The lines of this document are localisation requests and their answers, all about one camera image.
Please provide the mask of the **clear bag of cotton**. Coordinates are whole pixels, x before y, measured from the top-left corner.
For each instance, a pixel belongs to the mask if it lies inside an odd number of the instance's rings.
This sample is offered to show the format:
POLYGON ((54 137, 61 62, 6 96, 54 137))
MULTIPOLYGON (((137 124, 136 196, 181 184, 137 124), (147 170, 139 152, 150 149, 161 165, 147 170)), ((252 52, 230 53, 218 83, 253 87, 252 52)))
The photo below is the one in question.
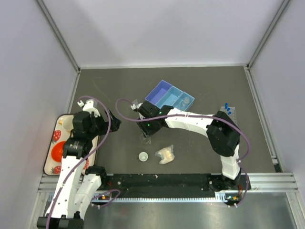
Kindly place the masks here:
POLYGON ((159 164, 161 164, 161 165, 172 162, 175 158, 174 153, 173 153, 173 145, 164 147, 161 150, 157 151, 155 153, 155 156, 159 157, 161 159, 159 162, 159 164))

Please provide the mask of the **clear acrylic test tube rack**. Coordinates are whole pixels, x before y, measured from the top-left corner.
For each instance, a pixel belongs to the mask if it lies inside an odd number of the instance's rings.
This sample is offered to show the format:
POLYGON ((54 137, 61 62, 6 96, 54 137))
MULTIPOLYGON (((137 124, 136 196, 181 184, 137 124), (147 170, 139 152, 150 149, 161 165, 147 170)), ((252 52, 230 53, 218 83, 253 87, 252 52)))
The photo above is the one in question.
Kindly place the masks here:
POLYGON ((232 114, 228 114, 228 111, 226 110, 225 106, 222 106, 220 108, 220 111, 225 112, 230 117, 230 119, 237 125, 236 108, 232 106, 228 106, 228 107, 230 107, 231 109, 230 111, 232 112, 232 114))

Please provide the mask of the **blue compartment organizer box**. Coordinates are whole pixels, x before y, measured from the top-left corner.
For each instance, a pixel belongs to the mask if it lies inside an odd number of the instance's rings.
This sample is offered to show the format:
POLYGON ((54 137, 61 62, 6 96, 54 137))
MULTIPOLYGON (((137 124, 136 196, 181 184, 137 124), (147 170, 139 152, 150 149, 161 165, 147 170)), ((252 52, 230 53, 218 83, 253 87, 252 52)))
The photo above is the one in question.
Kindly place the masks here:
POLYGON ((145 100, 151 104, 162 108, 164 105, 172 106, 181 111, 187 111, 195 100, 194 97, 188 93, 180 90, 179 88, 173 86, 172 84, 161 80, 155 88, 145 97, 145 100), (190 104, 187 107, 181 107, 181 102, 183 98, 189 97, 190 104))

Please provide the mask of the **clear glass flask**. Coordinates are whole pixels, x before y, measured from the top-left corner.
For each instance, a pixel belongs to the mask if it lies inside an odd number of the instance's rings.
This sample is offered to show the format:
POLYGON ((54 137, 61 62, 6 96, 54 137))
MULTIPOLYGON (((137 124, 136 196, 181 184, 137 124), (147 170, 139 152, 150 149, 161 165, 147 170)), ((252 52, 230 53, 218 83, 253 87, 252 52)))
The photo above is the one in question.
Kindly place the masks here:
POLYGON ((185 97, 183 98, 182 102, 181 102, 181 107, 187 107, 190 104, 190 98, 189 97, 185 97))

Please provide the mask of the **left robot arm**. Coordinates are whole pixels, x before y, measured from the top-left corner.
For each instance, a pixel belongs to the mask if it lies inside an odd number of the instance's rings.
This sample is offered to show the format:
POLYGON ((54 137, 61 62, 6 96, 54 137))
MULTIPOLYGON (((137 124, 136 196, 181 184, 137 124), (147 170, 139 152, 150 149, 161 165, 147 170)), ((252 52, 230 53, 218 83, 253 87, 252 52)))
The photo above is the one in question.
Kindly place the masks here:
POLYGON ((120 120, 105 110, 108 121, 96 111, 74 114, 70 137, 63 146, 61 172, 53 200, 45 216, 37 220, 39 229, 82 229, 84 216, 97 189, 108 184, 105 168, 90 166, 84 169, 92 141, 119 129, 120 120))

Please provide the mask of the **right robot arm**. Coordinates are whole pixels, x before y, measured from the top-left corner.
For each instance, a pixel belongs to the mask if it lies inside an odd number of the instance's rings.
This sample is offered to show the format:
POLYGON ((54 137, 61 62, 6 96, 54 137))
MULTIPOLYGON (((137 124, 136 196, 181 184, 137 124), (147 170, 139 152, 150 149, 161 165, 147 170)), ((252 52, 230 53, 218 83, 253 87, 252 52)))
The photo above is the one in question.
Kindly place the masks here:
POLYGON ((222 188, 232 189, 240 183, 241 168, 237 162, 239 128, 225 112, 200 117, 169 105, 158 108, 148 101, 137 105, 134 110, 139 113, 137 124, 145 137, 151 137, 163 127, 184 129, 207 137, 221 159, 222 188))

